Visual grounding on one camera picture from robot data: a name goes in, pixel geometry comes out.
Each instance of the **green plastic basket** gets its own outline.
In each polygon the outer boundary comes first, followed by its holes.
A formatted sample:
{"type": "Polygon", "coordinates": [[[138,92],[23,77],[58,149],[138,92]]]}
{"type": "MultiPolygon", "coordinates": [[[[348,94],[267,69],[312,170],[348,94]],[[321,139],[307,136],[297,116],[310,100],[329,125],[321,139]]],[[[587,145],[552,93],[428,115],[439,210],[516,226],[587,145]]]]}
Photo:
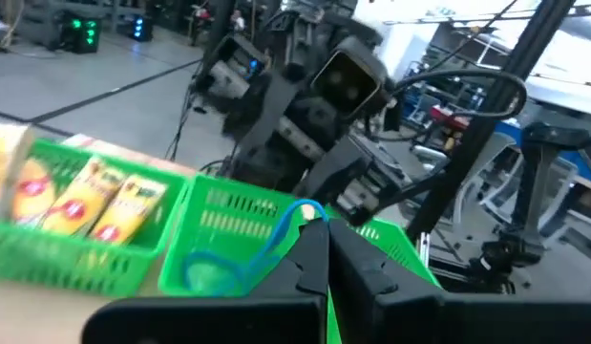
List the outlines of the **green plastic basket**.
{"type": "MultiPolygon", "coordinates": [[[[31,157],[51,171],[61,192],[93,154],[38,140],[31,157]]],[[[0,278],[110,296],[136,293],[164,249],[186,194],[183,176],[114,158],[111,166],[139,174],[168,188],[132,242],[110,246],[82,236],[63,236],[31,227],[0,224],[0,278]]]]}
{"type": "MultiPolygon", "coordinates": [[[[174,296],[200,297],[212,294],[215,286],[213,279],[216,278],[212,269],[200,272],[208,279],[207,285],[196,285],[195,290],[188,290],[184,286],[182,265],[185,257],[190,252],[201,250],[212,251],[238,263],[249,261],[264,246],[272,228],[293,201],[295,199],[291,196],[253,185],[197,176],[190,188],[184,214],[179,220],[179,229],[168,249],[159,276],[159,290],[174,296]]],[[[275,255],[286,255],[299,236],[298,226],[303,220],[301,212],[294,214],[289,232],[275,248],[275,255]]],[[[398,226],[373,221],[355,230],[406,268],[437,284],[398,226]]],[[[273,267],[268,267],[256,276],[255,282],[261,281],[271,269],[273,267]]],[[[247,292],[238,290],[231,296],[244,296],[247,292]]],[[[341,343],[330,296],[327,305],[327,342],[341,343]]]]}
{"type": "MultiPolygon", "coordinates": [[[[329,216],[337,218],[333,211],[328,211],[329,216]]],[[[418,252],[410,242],[405,231],[400,226],[383,220],[372,220],[367,224],[354,229],[370,243],[380,248],[392,260],[399,262],[404,268],[425,279],[438,287],[439,282],[431,271],[422,264],[418,252]]]]}

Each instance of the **table surface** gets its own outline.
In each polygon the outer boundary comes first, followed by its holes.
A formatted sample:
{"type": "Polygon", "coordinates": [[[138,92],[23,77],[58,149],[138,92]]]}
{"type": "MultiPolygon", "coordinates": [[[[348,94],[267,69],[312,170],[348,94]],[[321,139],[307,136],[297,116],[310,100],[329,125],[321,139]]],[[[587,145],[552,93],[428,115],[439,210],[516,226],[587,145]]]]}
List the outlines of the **table surface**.
{"type": "MultiPolygon", "coordinates": [[[[195,174],[193,168],[84,135],[73,136],[63,143],[153,165],[186,176],[195,174]]],[[[159,295],[157,280],[162,263],[163,256],[151,267],[145,283],[140,288],[140,295],[159,295]]],[[[0,343],[78,343],[85,321],[110,301],[107,297],[77,291],[0,281],[0,343]]]]}

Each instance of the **blue cable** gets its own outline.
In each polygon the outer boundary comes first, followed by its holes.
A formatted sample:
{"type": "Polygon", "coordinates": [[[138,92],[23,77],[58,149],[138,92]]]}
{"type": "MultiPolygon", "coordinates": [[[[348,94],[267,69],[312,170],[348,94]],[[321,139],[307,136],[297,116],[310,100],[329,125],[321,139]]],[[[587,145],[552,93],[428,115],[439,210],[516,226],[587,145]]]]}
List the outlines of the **blue cable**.
{"type": "Polygon", "coordinates": [[[321,214],[324,222],[329,221],[328,215],[325,213],[323,207],[316,201],[312,200],[298,200],[288,206],[283,216],[278,221],[278,224],[272,230],[269,239],[265,246],[248,262],[246,266],[241,266],[235,262],[225,259],[211,251],[196,251],[189,253],[183,262],[183,281],[188,290],[192,289],[193,283],[189,276],[189,269],[192,265],[199,262],[207,262],[214,266],[221,266],[222,268],[231,272],[231,278],[224,283],[224,287],[215,292],[214,296],[222,296],[232,290],[237,284],[246,287],[250,277],[255,276],[264,268],[274,265],[280,261],[280,257],[269,255],[274,248],[276,248],[286,237],[290,227],[293,213],[297,208],[304,204],[312,205],[315,210],[321,214]]]}

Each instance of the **wire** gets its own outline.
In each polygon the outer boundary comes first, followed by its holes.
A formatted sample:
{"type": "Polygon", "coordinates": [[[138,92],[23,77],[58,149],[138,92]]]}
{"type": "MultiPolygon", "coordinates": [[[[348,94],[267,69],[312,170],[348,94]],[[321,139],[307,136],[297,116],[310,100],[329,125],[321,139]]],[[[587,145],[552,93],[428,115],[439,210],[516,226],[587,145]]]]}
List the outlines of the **wire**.
{"type": "Polygon", "coordinates": [[[25,7],[26,7],[25,0],[21,0],[21,2],[19,4],[19,11],[17,13],[17,16],[15,17],[15,20],[11,24],[11,27],[9,28],[9,30],[7,31],[7,33],[5,34],[5,36],[2,37],[2,39],[0,40],[0,48],[7,48],[8,46],[11,45],[12,35],[15,33],[15,29],[19,25],[19,21],[21,21],[21,17],[24,14],[24,8],[25,7]]]}
{"type": "Polygon", "coordinates": [[[276,226],[272,230],[267,242],[261,250],[257,252],[252,259],[244,266],[239,265],[229,259],[223,258],[212,251],[195,251],[189,253],[183,261],[183,282],[188,290],[192,290],[194,280],[192,280],[189,270],[196,264],[211,264],[216,267],[223,268],[230,272],[231,278],[222,281],[220,286],[217,286],[212,296],[226,295],[230,290],[233,290],[236,285],[248,287],[249,281],[256,276],[263,268],[270,264],[275,264],[280,261],[280,257],[272,256],[274,248],[276,248],[286,237],[288,233],[293,213],[300,206],[309,204],[312,205],[320,214],[322,220],[327,223],[329,221],[328,215],[325,213],[323,207],[316,201],[312,200],[298,200],[288,206],[276,226]]]}
{"type": "Polygon", "coordinates": [[[198,68],[196,69],[196,71],[191,76],[191,82],[189,83],[189,86],[187,87],[187,91],[184,95],[184,100],[182,101],[182,107],[180,108],[180,121],[179,121],[179,127],[177,128],[177,133],[174,135],[172,142],[168,146],[168,149],[166,149],[166,151],[165,151],[164,158],[168,159],[168,156],[170,156],[170,161],[174,161],[177,158],[177,152],[179,151],[180,137],[182,136],[182,128],[184,127],[184,124],[189,119],[189,109],[191,108],[191,106],[193,105],[193,102],[196,100],[196,97],[197,97],[197,95],[194,95],[193,93],[195,92],[195,83],[197,81],[198,75],[200,75],[200,71],[201,71],[202,67],[203,67],[203,63],[200,63],[198,65],[198,68]]]}
{"type": "Polygon", "coordinates": [[[515,75],[511,75],[502,71],[494,71],[494,70],[452,70],[452,71],[435,71],[435,72],[426,72],[419,75],[413,75],[406,77],[400,81],[398,81],[394,85],[394,92],[398,93],[406,88],[412,86],[416,82],[419,81],[428,81],[429,79],[434,78],[441,78],[441,77],[467,77],[467,76],[481,76],[481,77],[491,77],[495,80],[503,79],[509,83],[512,83],[513,86],[516,86],[518,97],[517,103],[515,106],[511,106],[509,109],[499,112],[499,113],[486,113],[486,112],[478,112],[478,111],[470,111],[470,110],[463,110],[454,113],[457,116],[470,116],[470,117],[485,117],[485,118],[495,118],[495,119],[507,119],[512,118],[513,116],[517,115],[524,104],[526,103],[526,85],[524,81],[515,75]]]}
{"type": "Polygon", "coordinates": [[[430,126],[428,129],[417,132],[416,134],[408,137],[399,137],[399,138],[386,138],[380,137],[371,133],[366,133],[365,131],[360,130],[359,128],[355,127],[355,130],[363,135],[367,136],[371,140],[379,140],[379,141],[386,141],[386,142],[400,142],[400,141],[408,141],[408,140],[415,140],[425,135],[429,135],[433,130],[436,130],[438,126],[441,126],[444,122],[448,121],[452,117],[479,117],[479,118],[494,118],[497,120],[503,120],[507,118],[512,118],[513,116],[519,114],[519,112],[524,108],[527,99],[527,92],[526,92],[526,85],[524,81],[522,81],[519,77],[515,75],[510,75],[504,73],[502,71],[493,71],[493,70],[453,70],[453,71],[435,71],[435,72],[427,72],[419,75],[414,75],[410,77],[406,77],[401,81],[397,82],[394,85],[394,92],[395,93],[402,93],[402,90],[412,86],[416,82],[419,81],[427,81],[429,79],[439,78],[439,77],[452,77],[452,76],[486,76],[494,78],[495,80],[502,79],[509,83],[512,83],[517,88],[517,101],[515,104],[512,104],[507,110],[499,112],[499,113],[486,113],[486,112],[478,112],[478,111],[470,111],[470,110],[462,110],[462,111],[454,111],[449,117],[440,120],[435,125],[430,126]]]}
{"type": "Polygon", "coordinates": [[[439,68],[441,65],[443,65],[444,63],[446,63],[447,61],[449,61],[451,58],[455,57],[456,54],[460,53],[460,51],[462,51],[463,48],[465,48],[465,46],[467,44],[473,42],[476,38],[478,38],[481,34],[483,34],[487,29],[489,29],[493,24],[495,24],[495,22],[501,16],[503,16],[503,14],[505,14],[511,7],[513,7],[516,4],[516,2],[517,2],[517,0],[513,0],[511,3],[509,3],[503,10],[501,10],[499,13],[497,13],[488,23],[486,23],[486,25],[484,25],[482,28],[480,28],[473,35],[469,36],[469,38],[466,39],[464,42],[462,42],[456,49],[454,49],[453,52],[447,54],[446,56],[444,56],[444,58],[442,58],[437,63],[435,63],[434,65],[432,65],[428,69],[428,71],[431,72],[431,71],[439,68]]]}
{"type": "MultiPolygon", "coordinates": [[[[517,2],[517,0],[513,0],[511,3],[509,3],[505,8],[503,8],[503,10],[501,10],[499,13],[497,13],[488,23],[486,23],[486,25],[484,25],[482,28],[480,28],[473,35],[469,36],[465,41],[463,41],[451,53],[445,55],[441,60],[437,61],[426,72],[424,72],[420,75],[415,75],[415,76],[418,76],[418,79],[416,81],[412,81],[412,79],[410,77],[407,77],[407,78],[402,79],[401,81],[397,82],[395,84],[394,92],[392,94],[394,96],[394,98],[397,99],[397,104],[398,104],[397,106],[399,106],[399,109],[400,109],[400,111],[397,111],[396,115],[399,117],[403,116],[403,103],[405,102],[405,90],[408,86],[411,86],[418,81],[423,81],[423,80],[427,81],[429,78],[440,77],[442,74],[437,74],[437,72],[435,72],[434,70],[441,67],[444,63],[446,63],[451,58],[456,56],[458,53],[460,53],[465,48],[465,46],[467,46],[467,44],[471,43],[476,38],[478,38],[481,34],[483,34],[501,16],[503,16],[511,7],[513,7],[516,4],[516,2],[517,2]]],[[[466,75],[465,72],[469,72],[469,70],[454,70],[454,71],[443,71],[443,72],[446,73],[443,75],[444,77],[446,77],[446,76],[475,76],[475,75],[466,75]]],[[[483,72],[483,74],[476,75],[476,76],[487,76],[487,77],[493,77],[495,79],[504,78],[507,81],[514,82],[518,88],[518,104],[517,104],[517,106],[512,111],[508,110],[508,112],[503,112],[503,113],[498,113],[498,114],[478,113],[478,112],[455,112],[450,116],[450,118],[454,117],[454,116],[456,116],[456,117],[491,117],[491,118],[496,118],[498,120],[501,120],[501,119],[511,118],[511,117],[517,115],[522,110],[522,108],[524,107],[524,103],[526,102],[526,95],[527,94],[526,94],[526,86],[524,86],[524,83],[520,79],[514,80],[515,76],[502,74],[501,71],[480,70],[478,72],[483,72]]],[[[379,137],[379,136],[373,135],[371,133],[364,133],[364,135],[366,135],[371,140],[381,140],[381,141],[385,141],[385,142],[400,142],[400,141],[416,140],[416,139],[424,137],[426,135],[430,135],[433,130],[438,129],[438,127],[440,127],[441,124],[448,121],[450,118],[444,118],[444,119],[440,120],[438,123],[436,123],[435,125],[431,125],[429,128],[427,128],[423,131],[419,131],[416,134],[413,134],[413,135],[407,136],[407,137],[386,138],[386,137],[379,137]]]]}
{"type": "Polygon", "coordinates": [[[231,153],[229,154],[228,162],[231,163],[234,160],[234,156],[236,155],[236,150],[238,150],[238,146],[240,145],[240,142],[237,141],[236,144],[234,144],[234,147],[231,149],[231,153]]]}
{"type": "Polygon", "coordinates": [[[211,161],[211,162],[207,163],[206,165],[202,166],[200,168],[200,172],[201,173],[204,173],[205,170],[208,170],[208,172],[209,172],[210,171],[210,167],[212,167],[214,165],[217,165],[217,164],[223,164],[224,162],[225,162],[225,159],[221,159],[221,160],[218,160],[218,161],[211,161]]]}

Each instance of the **snack package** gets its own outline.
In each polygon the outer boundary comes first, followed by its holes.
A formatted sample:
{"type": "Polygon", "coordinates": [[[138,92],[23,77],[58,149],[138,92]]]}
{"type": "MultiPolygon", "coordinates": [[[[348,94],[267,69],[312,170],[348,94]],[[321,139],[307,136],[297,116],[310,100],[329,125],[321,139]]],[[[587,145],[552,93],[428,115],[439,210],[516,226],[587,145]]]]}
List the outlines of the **snack package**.
{"type": "Polygon", "coordinates": [[[124,178],[121,171],[92,157],[49,209],[41,228],[64,235],[87,233],[124,178]]]}
{"type": "Polygon", "coordinates": [[[130,176],[95,224],[92,238],[120,245],[128,242],[157,205],[166,186],[130,176]]]}
{"type": "Polygon", "coordinates": [[[0,220],[10,220],[17,174],[34,143],[30,127],[0,124],[0,220]]]}
{"type": "Polygon", "coordinates": [[[30,158],[19,174],[12,218],[19,225],[37,226],[55,203],[55,184],[45,166],[30,158]]]}

